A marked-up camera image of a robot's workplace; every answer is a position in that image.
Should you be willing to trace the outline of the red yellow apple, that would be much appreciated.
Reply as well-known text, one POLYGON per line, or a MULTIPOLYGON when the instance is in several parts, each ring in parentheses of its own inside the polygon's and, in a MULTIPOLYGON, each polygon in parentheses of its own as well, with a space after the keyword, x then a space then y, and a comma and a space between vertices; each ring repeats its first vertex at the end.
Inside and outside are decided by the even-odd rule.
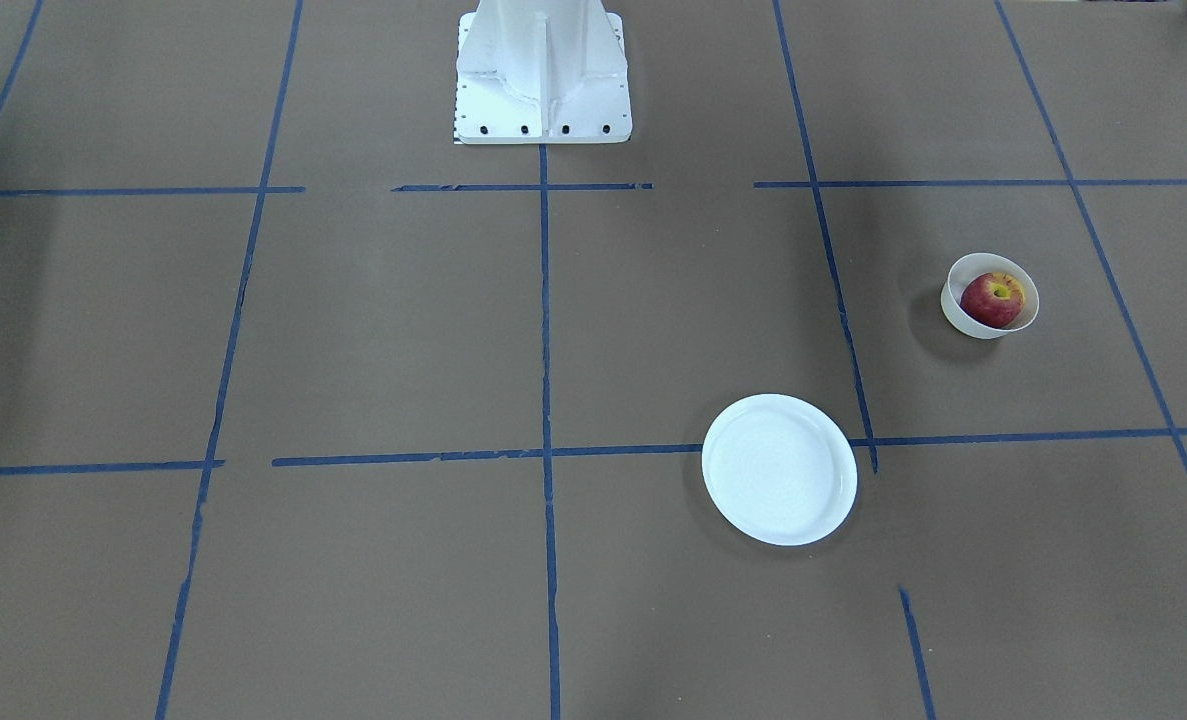
POLYGON ((977 275, 959 299, 965 316, 990 329, 1008 329, 1023 313, 1026 304, 1023 283, 1004 272, 977 275))

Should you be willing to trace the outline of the white round plate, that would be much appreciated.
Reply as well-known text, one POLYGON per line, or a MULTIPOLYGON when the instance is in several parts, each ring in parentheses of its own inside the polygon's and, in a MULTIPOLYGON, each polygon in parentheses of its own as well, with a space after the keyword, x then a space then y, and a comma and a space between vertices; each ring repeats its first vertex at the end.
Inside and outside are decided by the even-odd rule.
POLYGON ((702 474, 734 528, 777 547, 831 536, 859 491, 853 448, 834 419, 775 393, 740 399, 709 423, 702 474))

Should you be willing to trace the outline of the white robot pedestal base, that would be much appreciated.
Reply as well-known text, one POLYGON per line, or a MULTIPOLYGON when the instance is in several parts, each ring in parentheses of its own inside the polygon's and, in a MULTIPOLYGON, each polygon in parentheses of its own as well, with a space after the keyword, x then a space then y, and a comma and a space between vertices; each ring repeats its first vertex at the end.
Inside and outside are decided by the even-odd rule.
POLYGON ((626 144, 622 18, 601 1, 480 1, 457 24, 453 141, 626 144))

